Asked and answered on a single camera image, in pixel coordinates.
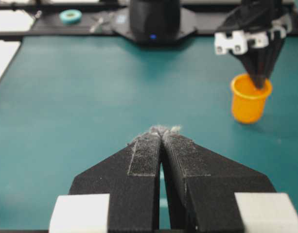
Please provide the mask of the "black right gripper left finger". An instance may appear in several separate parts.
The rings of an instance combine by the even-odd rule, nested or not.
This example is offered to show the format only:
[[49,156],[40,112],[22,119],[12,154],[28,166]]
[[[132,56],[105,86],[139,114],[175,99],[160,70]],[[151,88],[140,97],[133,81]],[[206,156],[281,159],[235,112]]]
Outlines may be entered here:
[[57,198],[51,233],[152,233],[159,227],[161,138],[145,133],[78,174]]

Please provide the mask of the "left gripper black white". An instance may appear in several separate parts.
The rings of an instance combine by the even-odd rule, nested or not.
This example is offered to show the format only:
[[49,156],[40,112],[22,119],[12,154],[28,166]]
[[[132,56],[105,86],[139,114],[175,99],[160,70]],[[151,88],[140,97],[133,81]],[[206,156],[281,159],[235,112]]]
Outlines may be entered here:
[[[254,86],[261,89],[270,78],[285,37],[292,28],[291,16],[281,0],[243,0],[216,29],[215,53],[232,52]],[[249,49],[264,49],[262,63],[255,53],[248,52]]]

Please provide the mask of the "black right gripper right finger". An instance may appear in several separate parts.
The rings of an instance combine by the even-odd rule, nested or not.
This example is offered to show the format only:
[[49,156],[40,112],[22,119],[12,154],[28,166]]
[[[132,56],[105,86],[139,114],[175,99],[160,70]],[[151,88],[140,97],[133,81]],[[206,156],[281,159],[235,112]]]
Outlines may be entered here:
[[162,136],[170,224],[187,233],[298,233],[298,214],[263,173],[172,131]]

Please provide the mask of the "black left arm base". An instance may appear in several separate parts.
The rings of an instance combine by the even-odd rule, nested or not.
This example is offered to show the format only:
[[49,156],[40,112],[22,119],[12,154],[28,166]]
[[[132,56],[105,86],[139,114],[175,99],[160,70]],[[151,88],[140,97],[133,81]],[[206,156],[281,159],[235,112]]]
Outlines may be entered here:
[[179,0],[131,0],[114,13],[117,34],[142,45],[170,45],[196,31],[196,16]]

